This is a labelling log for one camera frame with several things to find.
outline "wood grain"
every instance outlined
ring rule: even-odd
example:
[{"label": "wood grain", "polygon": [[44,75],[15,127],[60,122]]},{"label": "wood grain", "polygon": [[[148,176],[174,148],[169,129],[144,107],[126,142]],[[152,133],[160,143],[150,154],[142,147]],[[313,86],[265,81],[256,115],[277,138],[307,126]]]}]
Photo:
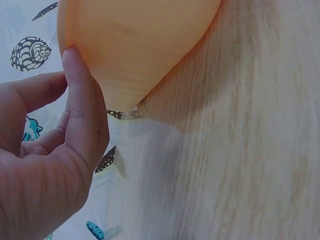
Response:
[{"label": "wood grain", "polygon": [[119,238],[320,239],[319,107],[320,1],[224,0],[120,131]]}]

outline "spiral shell illustration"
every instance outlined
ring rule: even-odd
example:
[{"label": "spiral shell illustration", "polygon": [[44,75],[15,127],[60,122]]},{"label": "spiral shell illustration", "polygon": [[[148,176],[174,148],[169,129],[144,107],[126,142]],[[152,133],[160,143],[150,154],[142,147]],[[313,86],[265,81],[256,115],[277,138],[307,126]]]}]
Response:
[{"label": "spiral shell illustration", "polygon": [[11,65],[21,72],[38,69],[49,58],[51,51],[39,37],[25,37],[13,48]]}]

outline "hand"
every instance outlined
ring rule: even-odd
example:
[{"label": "hand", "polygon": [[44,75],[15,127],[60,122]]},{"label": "hand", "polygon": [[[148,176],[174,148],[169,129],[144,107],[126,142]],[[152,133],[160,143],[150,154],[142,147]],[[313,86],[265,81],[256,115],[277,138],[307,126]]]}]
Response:
[{"label": "hand", "polygon": [[[109,142],[102,91],[76,47],[63,72],[0,84],[0,239],[44,239],[81,209]],[[26,114],[68,99],[56,129],[21,143]]]}]

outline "shell pattern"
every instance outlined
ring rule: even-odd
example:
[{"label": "shell pattern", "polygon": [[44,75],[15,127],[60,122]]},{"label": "shell pattern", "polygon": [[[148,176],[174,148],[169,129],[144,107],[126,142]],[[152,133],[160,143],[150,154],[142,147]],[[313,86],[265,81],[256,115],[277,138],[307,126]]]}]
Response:
[{"label": "shell pattern", "polygon": [[11,65],[21,72],[38,69],[49,58],[51,51],[39,37],[25,37],[13,48]]},{"label": "shell pattern", "polygon": [[86,222],[86,227],[88,230],[93,234],[93,236],[96,237],[98,240],[104,240],[105,239],[105,233],[101,230],[100,227],[98,227],[95,223],[92,221]]},{"label": "shell pattern", "polygon": [[33,19],[32,21],[35,21],[39,18],[42,18],[44,15],[46,15],[48,12],[52,11],[53,9],[55,9],[56,7],[58,7],[58,2],[55,2],[53,4],[51,4],[50,6],[47,6],[45,9],[41,10]]},{"label": "shell pattern", "polygon": [[118,236],[122,231],[121,226],[115,226],[104,232],[100,227],[98,227],[92,221],[87,221],[86,227],[98,240],[112,240],[116,236]]},{"label": "shell pattern", "polygon": [[115,154],[116,154],[116,148],[117,146],[114,146],[101,160],[97,168],[95,169],[95,173],[102,172],[107,167],[110,167],[111,164],[114,163],[115,160]]},{"label": "shell pattern", "polygon": [[117,120],[135,120],[135,119],[142,119],[143,116],[137,111],[133,110],[130,112],[121,112],[121,111],[112,111],[112,110],[107,110],[107,113],[114,117]]}]

